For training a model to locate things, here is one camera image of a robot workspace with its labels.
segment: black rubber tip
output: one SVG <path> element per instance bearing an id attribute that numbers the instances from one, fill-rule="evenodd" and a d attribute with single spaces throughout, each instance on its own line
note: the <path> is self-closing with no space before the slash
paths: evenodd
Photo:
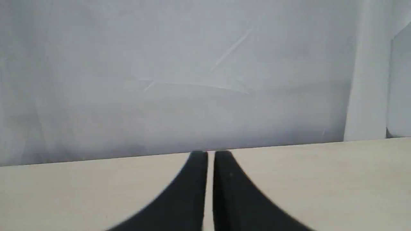
<path id="1" fill-rule="evenodd" d="M 215 231 L 310 231 L 266 198 L 229 151 L 214 160 Z"/>
<path id="2" fill-rule="evenodd" d="M 192 152 L 180 173 L 153 202 L 110 231 L 201 231 L 207 168 L 207 152 Z"/>

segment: white backdrop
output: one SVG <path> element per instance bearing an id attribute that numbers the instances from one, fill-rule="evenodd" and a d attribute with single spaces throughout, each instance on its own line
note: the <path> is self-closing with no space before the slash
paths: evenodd
<path id="1" fill-rule="evenodd" d="M 390 37 L 409 22 L 397 2 Z M 0 165 L 342 141 L 362 12 L 0 0 Z"/>

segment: white wall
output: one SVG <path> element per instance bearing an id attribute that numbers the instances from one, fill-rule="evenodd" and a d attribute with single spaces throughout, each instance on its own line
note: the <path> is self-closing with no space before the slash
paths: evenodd
<path id="1" fill-rule="evenodd" d="M 387 128 L 411 136 L 411 24 L 393 39 Z"/>

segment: table surface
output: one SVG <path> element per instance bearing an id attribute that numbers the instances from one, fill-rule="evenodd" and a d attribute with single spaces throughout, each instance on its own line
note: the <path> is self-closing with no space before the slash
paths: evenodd
<path id="1" fill-rule="evenodd" d="M 317 231 L 411 230 L 411 138 L 232 150 L 273 202 Z M 212 160 L 204 230 L 212 231 Z M 146 206 L 188 153 L 0 167 L 0 230 L 105 230 Z"/>

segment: white fabric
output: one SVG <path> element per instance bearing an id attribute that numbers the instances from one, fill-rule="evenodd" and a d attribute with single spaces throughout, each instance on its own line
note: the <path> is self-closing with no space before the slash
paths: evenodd
<path id="1" fill-rule="evenodd" d="M 342 141 L 362 4 L 0 0 L 0 164 Z"/>

